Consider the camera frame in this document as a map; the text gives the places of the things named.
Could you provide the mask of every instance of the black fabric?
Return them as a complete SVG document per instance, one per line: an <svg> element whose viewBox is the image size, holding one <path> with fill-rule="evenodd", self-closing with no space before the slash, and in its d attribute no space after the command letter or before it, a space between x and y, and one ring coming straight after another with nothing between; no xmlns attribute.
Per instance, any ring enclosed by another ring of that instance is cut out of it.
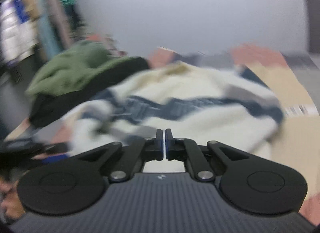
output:
<svg viewBox="0 0 320 233"><path fill-rule="evenodd" d="M82 90L60 96L39 94L32 105L29 121L36 128L47 126L75 106L88 101L99 91L116 85L130 75L148 68L148 63L144 58L132 58L100 73Z"/></svg>

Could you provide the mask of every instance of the white puffer jacket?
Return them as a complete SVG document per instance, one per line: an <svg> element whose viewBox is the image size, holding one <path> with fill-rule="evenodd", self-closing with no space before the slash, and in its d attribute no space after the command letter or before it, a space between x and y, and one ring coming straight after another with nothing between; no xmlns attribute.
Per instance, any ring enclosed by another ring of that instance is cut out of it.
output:
<svg viewBox="0 0 320 233"><path fill-rule="evenodd" d="M1 53L6 63L21 61L33 54L37 44L33 23L21 22L13 0L6 0L0 6Z"/></svg>

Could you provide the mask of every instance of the green garment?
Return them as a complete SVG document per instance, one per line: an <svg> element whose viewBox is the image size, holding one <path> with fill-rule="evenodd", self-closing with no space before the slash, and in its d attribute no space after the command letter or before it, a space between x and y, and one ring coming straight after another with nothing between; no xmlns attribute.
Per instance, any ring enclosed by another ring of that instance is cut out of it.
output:
<svg viewBox="0 0 320 233"><path fill-rule="evenodd" d="M102 44L81 41L56 55L34 76L26 93L59 96L81 90L94 76L129 57L116 58Z"/></svg>

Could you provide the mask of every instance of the light blue garment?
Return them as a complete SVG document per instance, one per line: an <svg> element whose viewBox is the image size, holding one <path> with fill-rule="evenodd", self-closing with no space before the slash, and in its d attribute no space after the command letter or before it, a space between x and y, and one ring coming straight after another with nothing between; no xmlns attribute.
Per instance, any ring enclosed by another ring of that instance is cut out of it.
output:
<svg viewBox="0 0 320 233"><path fill-rule="evenodd" d="M46 0L38 0L37 5L40 12L37 23L39 39L47 55L47 59L50 60L55 55L59 54L62 51L62 48L59 46L50 25Z"/></svg>

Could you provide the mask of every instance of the ribbed surface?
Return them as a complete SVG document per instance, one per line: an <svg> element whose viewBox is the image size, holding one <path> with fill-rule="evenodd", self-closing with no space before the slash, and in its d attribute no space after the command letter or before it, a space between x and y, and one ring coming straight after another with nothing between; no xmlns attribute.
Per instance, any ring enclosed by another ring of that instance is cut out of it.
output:
<svg viewBox="0 0 320 233"><path fill-rule="evenodd" d="M83 212L65 217L28 213L11 228L17 233L306 233L313 228L297 213L276 218L241 213L213 185L195 182L187 173L160 175L136 174L129 182L112 184Z"/></svg>

